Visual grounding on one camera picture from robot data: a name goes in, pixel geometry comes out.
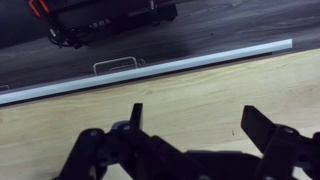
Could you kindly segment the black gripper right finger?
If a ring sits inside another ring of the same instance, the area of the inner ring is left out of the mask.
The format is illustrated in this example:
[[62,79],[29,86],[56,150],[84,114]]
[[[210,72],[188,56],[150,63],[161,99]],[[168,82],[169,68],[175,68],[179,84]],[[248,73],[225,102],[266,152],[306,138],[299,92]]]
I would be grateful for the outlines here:
[[298,130],[276,124],[255,106],[245,105],[241,128],[263,154],[255,176],[260,180],[296,180],[295,167],[320,180],[320,132],[306,137]]

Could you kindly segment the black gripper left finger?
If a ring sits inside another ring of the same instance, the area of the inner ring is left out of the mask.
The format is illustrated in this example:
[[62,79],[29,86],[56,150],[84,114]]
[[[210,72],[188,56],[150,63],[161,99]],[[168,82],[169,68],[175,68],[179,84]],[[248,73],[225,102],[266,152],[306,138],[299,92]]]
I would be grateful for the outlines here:
[[103,180],[119,165],[133,180],[187,180],[187,157],[158,136],[142,130],[143,104],[135,103],[129,120],[83,130],[59,175],[53,180]]

